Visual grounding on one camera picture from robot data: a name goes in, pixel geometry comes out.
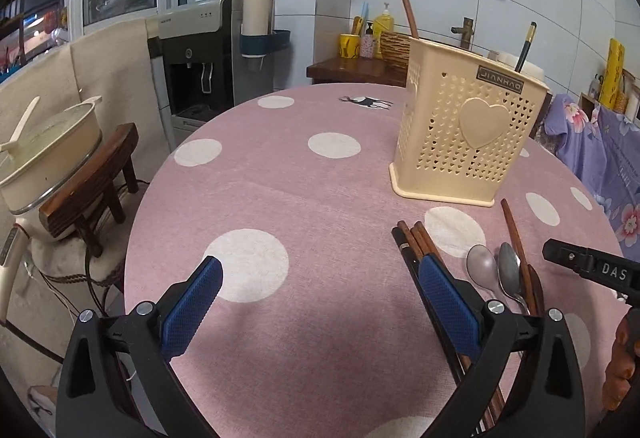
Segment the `right hand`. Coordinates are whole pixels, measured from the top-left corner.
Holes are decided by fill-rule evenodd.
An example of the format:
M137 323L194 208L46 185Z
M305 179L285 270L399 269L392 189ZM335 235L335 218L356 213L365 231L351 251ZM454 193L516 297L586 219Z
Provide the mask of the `right hand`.
M615 411L631 388L636 373L634 362L639 357L639 341L631 338L628 317L623 317L616 328L612 356L605 369L602 403L605 410Z

